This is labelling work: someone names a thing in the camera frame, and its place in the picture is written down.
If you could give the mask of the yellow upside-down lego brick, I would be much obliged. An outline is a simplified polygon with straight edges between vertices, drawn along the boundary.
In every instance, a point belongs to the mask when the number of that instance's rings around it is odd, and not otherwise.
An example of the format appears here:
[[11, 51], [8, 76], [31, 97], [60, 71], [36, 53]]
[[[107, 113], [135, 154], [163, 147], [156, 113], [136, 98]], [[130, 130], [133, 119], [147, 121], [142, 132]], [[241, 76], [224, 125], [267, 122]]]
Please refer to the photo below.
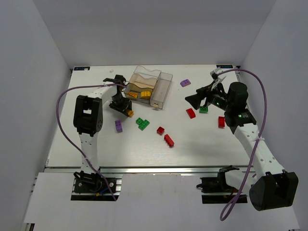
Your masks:
[[137, 99], [138, 98], [138, 93], [135, 93], [135, 92], [128, 92], [128, 95], [132, 98], [135, 98]]

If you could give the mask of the yellow rounded lego brick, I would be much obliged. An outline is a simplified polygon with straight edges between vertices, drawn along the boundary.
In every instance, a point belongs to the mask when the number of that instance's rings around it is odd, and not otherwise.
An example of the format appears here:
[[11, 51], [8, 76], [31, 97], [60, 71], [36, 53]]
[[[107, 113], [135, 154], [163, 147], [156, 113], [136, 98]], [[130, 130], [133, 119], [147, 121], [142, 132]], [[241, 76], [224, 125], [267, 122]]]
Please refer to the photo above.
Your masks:
[[140, 95], [141, 95], [141, 99], [147, 99], [148, 100], [148, 99], [150, 99], [152, 93], [150, 91], [142, 91], [140, 93]]

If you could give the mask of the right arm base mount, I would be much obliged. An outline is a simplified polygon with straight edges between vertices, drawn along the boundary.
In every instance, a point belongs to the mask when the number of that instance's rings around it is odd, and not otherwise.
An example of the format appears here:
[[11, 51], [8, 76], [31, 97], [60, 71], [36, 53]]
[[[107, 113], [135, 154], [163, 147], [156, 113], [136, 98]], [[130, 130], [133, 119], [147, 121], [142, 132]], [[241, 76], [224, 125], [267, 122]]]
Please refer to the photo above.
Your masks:
[[[232, 187], [227, 184], [226, 173], [231, 173], [231, 179], [235, 179], [239, 186]], [[196, 185], [203, 193], [203, 204], [227, 204], [238, 193], [238, 189], [243, 181], [244, 173], [235, 166], [220, 168], [215, 177], [202, 177], [201, 183]]]

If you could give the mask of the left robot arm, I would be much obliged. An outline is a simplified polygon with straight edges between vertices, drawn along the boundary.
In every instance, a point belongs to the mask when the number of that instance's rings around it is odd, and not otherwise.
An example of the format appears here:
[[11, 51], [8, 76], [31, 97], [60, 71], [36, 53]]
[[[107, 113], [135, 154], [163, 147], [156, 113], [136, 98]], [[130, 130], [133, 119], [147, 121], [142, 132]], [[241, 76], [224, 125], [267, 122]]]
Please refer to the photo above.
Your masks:
[[103, 105], [111, 101], [109, 107], [129, 116], [132, 102], [122, 94], [126, 79], [122, 75], [103, 80], [105, 87], [100, 87], [87, 95], [79, 95], [76, 99], [73, 125], [81, 142], [81, 171], [95, 174], [100, 170], [98, 161], [98, 133], [103, 127]]

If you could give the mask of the yellow 2x4 lego brick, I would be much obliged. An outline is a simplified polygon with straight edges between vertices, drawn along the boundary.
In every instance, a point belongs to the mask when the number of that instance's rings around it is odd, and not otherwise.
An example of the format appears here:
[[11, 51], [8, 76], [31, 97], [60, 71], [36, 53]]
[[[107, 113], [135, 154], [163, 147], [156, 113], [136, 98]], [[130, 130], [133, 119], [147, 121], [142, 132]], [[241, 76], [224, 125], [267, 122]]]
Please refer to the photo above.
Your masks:
[[134, 115], [134, 112], [131, 110], [125, 110], [125, 112], [127, 113], [128, 117], [132, 117]]

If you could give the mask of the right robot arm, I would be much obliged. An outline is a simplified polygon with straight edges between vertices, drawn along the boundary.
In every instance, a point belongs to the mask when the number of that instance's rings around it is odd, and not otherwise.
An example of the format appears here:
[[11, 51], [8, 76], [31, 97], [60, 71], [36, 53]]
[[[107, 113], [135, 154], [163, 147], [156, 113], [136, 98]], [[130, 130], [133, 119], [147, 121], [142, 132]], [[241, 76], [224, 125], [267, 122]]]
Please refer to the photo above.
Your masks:
[[289, 207], [293, 204], [298, 186], [298, 177], [294, 172], [287, 172], [275, 159], [262, 137], [259, 137], [257, 122], [246, 107], [248, 98], [247, 86], [233, 82], [227, 92], [221, 83], [199, 88], [196, 94], [185, 100], [194, 109], [213, 105], [224, 111], [226, 125], [238, 139], [249, 157], [253, 158], [252, 166], [255, 178], [247, 179], [243, 193], [247, 195], [253, 207], [258, 210], [269, 210]]

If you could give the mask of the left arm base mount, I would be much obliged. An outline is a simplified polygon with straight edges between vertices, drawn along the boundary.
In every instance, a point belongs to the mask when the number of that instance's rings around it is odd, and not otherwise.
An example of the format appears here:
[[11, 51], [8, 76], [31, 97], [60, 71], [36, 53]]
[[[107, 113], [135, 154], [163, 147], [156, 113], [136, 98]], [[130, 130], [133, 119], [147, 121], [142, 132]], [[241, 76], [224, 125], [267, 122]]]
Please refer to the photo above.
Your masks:
[[71, 201], [116, 201], [121, 190], [121, 179], [106, 178], [97, 173], [75, 172]]

